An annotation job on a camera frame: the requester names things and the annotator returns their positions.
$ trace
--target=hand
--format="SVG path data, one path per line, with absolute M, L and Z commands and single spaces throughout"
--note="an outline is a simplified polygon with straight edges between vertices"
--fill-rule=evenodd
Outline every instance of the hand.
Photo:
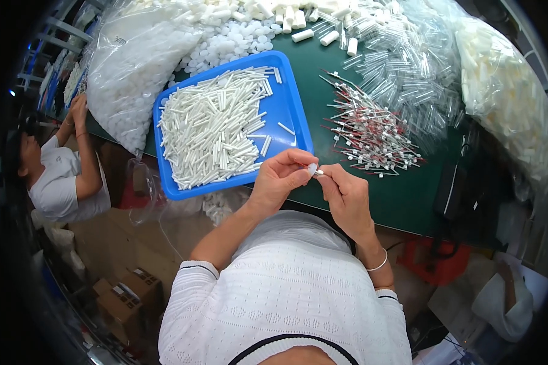
M 261 219 L 276 213 L 290 192 L 307 185 L 311 178 L 306 168 L 300 164 L 318 164 L 318 158 L 311 153 L 296 148 L 280 152 L 264 161 L 249 196 L 248 206 Z
M 323 199 L 329 202 L 333 220 L 357 244 L 376 242 L 375 227 L 369 213 L 367 180 L 351 175 L 340 164 L 319 167 L 325 174 L 315 178 L 322 186 Z
M 69 106 L 69 113 L 67 113 L 67 116 L 65 117 L 65 122 L 69 126 L 73 126 L 75 124 L 75 121 L 73 120 L 73 113 L 71 113 L 71 110 L 73 109 L 73 106 L 77 104 L 78 97 L 74 97 L 73 100 L 71 100 L 71 105 Z
M 69 114 L 73 118 L 73 122 L 77 127 L 85 127 L 85 117 L 88 114 L 87 96 L 85 94 L 78 95 L 71 101 Z

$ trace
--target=white t-shirt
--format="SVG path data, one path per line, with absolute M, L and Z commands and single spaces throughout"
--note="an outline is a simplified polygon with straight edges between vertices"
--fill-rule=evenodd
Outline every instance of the white t-shirt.
M 336 364 L 411 364 L 402 305 L 373 288 L 346 242 L 319 218 L 269 217 L 219 273 L 184 261 L 158 340 L 161 364 L 258 364 L 294 346 Z
M 29 196 L 34 207 L 46 219 L 72 223 L 90 219 L 111 207 L 102 164 L 99 164 L 102 189 L 94 196 L 77 201 L 75 177 L 81 174 L 79 152 L 59 147 L 56 135 L 41 147 L 41 164 L 45 166 L 45 171 L 30 188 Z
M 505 313 L 505 281 L 496 273 L 475 298 L 471 310 L 491 324 L 499 335 L 518 342 L 533 319 L 533 295 L 524 279 L 514 275 L 515 305 Z

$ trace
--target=finger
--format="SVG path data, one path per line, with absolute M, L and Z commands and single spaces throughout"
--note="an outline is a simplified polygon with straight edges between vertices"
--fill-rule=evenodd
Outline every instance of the finger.
M 83 97 L 84 95 L 85 95 L 85 94 L 76 95 L 76 96 L 73 98 L 72 103 L 73 103 L 73 104 L 76 104 L 79 100 L 81 100 L 81 97 Z
M 318 157 L 314 157 L 312 153 L 299 150 L 298 148 L 290 148 L 280 152 L 278 155 L 272 157 L 273 161 L 281 165 L 291 164 L 318 164 Z
M 339 186 L 341 193 L 347 195 L 349 192 L 348 186 L 351 185 L 353 175 L 343 169 L 340 164 L 322 165 L 319 167 L 325 173 L 325 176 L 330 177 Z
M 343 196 L 339 191 L 339 186 L 333 179 L 328 176 L 321 175 L 317 177 L 317 181 L 321 184 L 323 199 L 329 202 L 329 206 L 343 206 Z
M 301 169 L 294 171 L 284 179 L 280 179 L 280 181 L 283 184 L 286 184 L 286 186 L 290 187 L 290 189 L 296 189 L 299 186 L 305 185 L 309 180 L 311 176 L 308 173 L 307 170 Z
M 274 166 L 272 166 L 272 169 L 276 171 L 279 178 L 285 178 L 291 173 L 293 173 L 294 171 L 303 169 L 303 167 L 298 164 L 292 164 L 292 165 L 275 164 Z

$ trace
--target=cardboard box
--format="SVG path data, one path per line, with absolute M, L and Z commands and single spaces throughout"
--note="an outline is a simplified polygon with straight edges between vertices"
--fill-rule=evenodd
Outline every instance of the cardboard box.
M 156 322 L 163 311 L 162 282 L 142 268 L 133 270 L 118 283 L 142 303 L 147 320 Z
M 98 295 L 97 307 L 107 328 L 124 345 L 133 345 L 144 332 L 144 309 L 140 300 L 105 279 L 96 282 L 93 289 Z

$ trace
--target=green table surface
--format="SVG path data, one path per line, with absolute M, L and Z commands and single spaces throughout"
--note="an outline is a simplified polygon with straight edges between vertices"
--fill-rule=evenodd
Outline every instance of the green table surface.
M 428 163 L 420 168 L 401 171 L 400 176 L 385 176 L 379 179 L 349 167 L 340 162 L 343 155 L 332 152 L 333 133 L 321 125 L 334 126 L 323 120 L 335 114 L 332 104 L 334 88 L 319 78 L 324 75 L 321 69 L 339 74 L 358 83 L 360 78 L 352 70 L 344 71 L 341 63 L 348 58 L 346 51 L 339 49 L 337 43 L 323 47 L 314 37 L 300 43 L 292 42 L 290 34 L 279 34 L 272 40 L 274 49 L 285 53 L 289 58 L 299 88 L 300 99 L 307 117 L 308 127 L 313 139 L 315 156 L 321 165 L 340 163 L 356 176 L 369 181 L 369 209 L 374 221 L 383 226 L 419 235 L 430 235 L 438 226 L 438 218 L 433 214 L 432 206 L 438 189 L 441 171 L 445 162 L 457 161 L 463 132 L 449 128 L 448 140 L 442 143 L 437 153 L 425 156 Z M 180 72 L 176 80 L 186 79 L 188 74 Z M 88 116 L 88 130 L 110 141 L 113 139 L 103 128 Z M 156 156 L 153 128 L 146 136 L 146 154 Z M 289 196 L 290 200 L 328 210 L 329 205 L 322 198 L 321 186 L 311 180 Z

